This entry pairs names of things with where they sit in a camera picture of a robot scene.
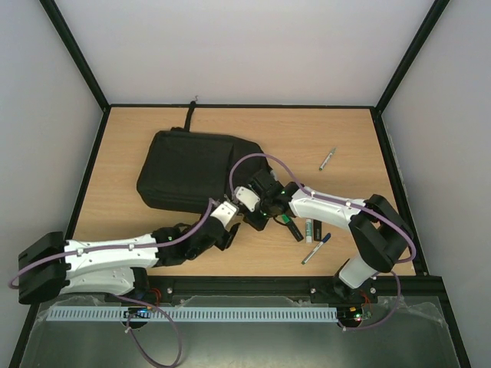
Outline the black student backpack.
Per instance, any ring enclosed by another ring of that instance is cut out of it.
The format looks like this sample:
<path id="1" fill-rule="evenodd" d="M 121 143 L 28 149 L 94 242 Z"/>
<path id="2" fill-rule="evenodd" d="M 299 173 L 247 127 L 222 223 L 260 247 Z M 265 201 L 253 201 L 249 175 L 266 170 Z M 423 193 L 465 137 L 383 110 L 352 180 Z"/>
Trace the black student backpack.
<path id="1" fill-rule="evenodd" d="M 195 107 L 192 101 L 184 126 L 157 132 L 150 144 L 136 188 L 153 209 L 204 212 L 208 199 L 231 196 L 229 174 L 239 159 L 263 153 L 236 136 L 192 132 Z"/>

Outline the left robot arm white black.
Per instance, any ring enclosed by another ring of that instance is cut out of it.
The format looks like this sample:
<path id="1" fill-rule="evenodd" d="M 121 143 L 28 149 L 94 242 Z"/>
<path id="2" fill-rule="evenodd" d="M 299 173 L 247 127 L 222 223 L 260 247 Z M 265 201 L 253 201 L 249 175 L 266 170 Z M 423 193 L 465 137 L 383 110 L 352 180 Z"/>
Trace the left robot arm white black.
<path id="1" fill-rule="evenodd" d="M 18 301 L 40 304 L 62 294 L 141 295 L 149 287 L 147 269 L 192 261 L 212 247 L 226 250 L 239 224 L 216 218 L 203 225 L 159 228 L 131 239 L 83 242 L 49 232 L 18 256 Z"/>

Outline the green highlighter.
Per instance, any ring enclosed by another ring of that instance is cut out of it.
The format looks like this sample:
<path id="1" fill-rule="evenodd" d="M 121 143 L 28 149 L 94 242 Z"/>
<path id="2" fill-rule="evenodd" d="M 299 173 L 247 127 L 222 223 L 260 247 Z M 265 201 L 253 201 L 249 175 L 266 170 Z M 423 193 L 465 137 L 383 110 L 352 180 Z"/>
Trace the green highlighter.
<path id="1" fill-rule="evenodd" d="M 304 239 L 302 233 L 292 218 L 290 218 L 288 215 L 282 215 L 282 221 L 297 242 L 301 242 Z"/>

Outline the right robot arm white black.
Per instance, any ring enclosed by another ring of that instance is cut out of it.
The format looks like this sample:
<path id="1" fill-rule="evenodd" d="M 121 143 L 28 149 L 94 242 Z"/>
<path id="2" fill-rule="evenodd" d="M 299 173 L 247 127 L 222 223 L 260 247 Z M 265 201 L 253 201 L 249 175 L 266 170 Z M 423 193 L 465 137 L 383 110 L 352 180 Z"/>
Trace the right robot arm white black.
<path id="1" fill-rule="evenodd" d="M 358 254 L 340 267 L 334 282 L 336 295 L 346 301 L 371 277 L 392 271 L 405 249 L 414 246 L 412 230 L 382 195 L 346 199 L 316 192 L 297 180 L 284 186 L 265 169 L 235 187 L 233 195 L 247 208 L 246 221 L 258 230 L 268 218 L 287 215 L 349 231 Z"/>

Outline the silver pen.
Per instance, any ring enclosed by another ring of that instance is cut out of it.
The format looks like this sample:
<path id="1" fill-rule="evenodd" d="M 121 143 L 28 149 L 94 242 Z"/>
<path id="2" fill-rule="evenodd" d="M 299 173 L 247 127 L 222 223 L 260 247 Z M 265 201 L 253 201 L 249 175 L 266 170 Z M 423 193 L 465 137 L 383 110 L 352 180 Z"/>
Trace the silver pen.
<path id="1" fill-rule="evenodd" d="M 319 171 L 323 171 L 324 168 L 326 167 L 326 165 L 328 164 L 329 160 L 332 158 L 332 156 L 335 154 L 337 148 L 336 147 L 333 147 L 328 155 L 324 158 L 324 160 L 322 161 L 322 163 L 320 164 L 320 166 L 318 167 L 318 170 Z"/>

